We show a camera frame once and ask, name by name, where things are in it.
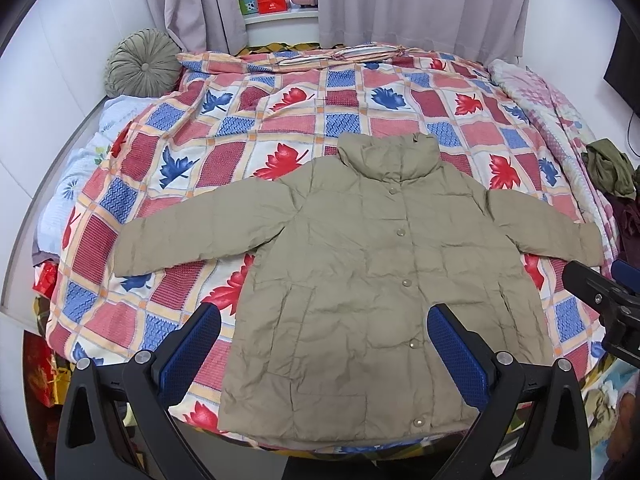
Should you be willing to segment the grey curtain right panel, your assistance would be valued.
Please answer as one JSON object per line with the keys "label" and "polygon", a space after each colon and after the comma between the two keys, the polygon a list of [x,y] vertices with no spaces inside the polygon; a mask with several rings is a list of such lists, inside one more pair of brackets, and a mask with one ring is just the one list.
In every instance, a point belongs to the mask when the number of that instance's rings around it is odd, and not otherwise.
{"label": "grey curtain right panel", "polygon": [[369,42],[452,53],[487,64],[523,52],[529,0],[319,0],[323,47]]}

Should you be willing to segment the round green pleated cushion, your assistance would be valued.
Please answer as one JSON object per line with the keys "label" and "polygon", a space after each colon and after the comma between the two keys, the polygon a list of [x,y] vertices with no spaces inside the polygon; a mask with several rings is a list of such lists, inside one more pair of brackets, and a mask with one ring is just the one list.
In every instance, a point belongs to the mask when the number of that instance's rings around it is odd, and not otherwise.
{"label": "round green pleated cushion", "polygon": [[116,96],[159,98],[174,90],[182,65],[178,44],[166,32],[145,28],[124,38],[108,56],[104,90]]}

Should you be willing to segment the khaki puffer jacket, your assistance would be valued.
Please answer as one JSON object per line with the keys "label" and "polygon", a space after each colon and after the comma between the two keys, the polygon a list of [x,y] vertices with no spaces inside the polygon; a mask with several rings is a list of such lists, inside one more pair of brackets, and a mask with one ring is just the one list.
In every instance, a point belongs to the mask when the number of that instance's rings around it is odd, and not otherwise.
{"label": "khaki puffer jacket", "polygon": [[488,190],[423,133],[345,133],[277,180],[239,180],[132,220],[120,278],[254,254],[218,427],[263,444],[377,444],[456,431],[475,411],[426,332],[446,304],[495,350],[553,360],[524,255],[586,266],[601,234],[519,190]]}

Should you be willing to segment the grey curtain left panel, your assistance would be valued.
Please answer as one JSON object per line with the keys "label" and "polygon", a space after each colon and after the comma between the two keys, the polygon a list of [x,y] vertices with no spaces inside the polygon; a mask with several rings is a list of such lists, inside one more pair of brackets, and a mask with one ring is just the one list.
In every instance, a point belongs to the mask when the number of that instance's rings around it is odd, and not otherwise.
{"label": "grey curtain left panel", "polygon": [[239,0],[146,0],[156,27],[186,52],[235,54],[247,46]]}

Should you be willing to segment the grey curtain panel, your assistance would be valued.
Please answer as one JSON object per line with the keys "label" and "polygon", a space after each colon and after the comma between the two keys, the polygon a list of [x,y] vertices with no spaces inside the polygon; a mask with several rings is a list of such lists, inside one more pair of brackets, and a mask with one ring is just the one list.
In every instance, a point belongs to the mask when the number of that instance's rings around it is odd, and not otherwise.
{"label": "grey curtain panel", "polygon": [[156,27],[186,52],[235,54],[247,46],[239,0],[146,0]]}
{"label": "grey curtain panel", "polygon": [[369,42],[452,53],[487,64],[523,52],[529,0],[319,0],[323,47]]}

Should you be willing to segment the pink floral blanket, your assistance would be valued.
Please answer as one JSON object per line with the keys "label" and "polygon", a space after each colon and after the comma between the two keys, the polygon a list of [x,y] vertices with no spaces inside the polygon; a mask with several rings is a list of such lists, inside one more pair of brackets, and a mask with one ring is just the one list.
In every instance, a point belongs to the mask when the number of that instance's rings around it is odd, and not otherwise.
{"label": "pink floral blanket", "polygon": [[582,216],[601,232],[604,263],[602,274],[620,255],[620,232],[613,208],[591,182],[582,155],[596,137],[564,94],[541,76],[503,60],[488,65],[491,81],[506,92],[539,131],[562,168]]}

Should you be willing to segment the leaf patterned patchwork quilt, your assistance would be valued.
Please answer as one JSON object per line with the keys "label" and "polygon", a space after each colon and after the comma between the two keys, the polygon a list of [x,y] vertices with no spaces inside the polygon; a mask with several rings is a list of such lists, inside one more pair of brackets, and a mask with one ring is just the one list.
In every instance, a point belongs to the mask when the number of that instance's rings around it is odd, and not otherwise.
{"label": "leaf patterned patchwork quilt", "polygon": [[271,181],[332,155],[343,133],[422,132],[442,158],[486,188],[517,190],[577,221],[562,168],[488,65],[418,49],[353,48],[234,58],[180,56],[177,91],[130,120],[78,195],[62,238],[47,324],[70,361],[125,361],[153,350],[202,302],[221,334],[173,414],[216,431],[222,380],[251,255],[197,261],[119,278],[112,250],[122,226],[237,180]]}

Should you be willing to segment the olive green garment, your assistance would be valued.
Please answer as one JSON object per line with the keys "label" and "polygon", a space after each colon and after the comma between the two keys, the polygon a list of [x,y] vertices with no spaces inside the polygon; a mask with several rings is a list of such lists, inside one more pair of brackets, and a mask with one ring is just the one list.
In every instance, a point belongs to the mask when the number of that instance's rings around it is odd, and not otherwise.
{"label": "olive green garment", "polygon": [[582,154],[592,184],[602,193],[635,200],[639,194],[639,168],[608,139],[586,146]]}

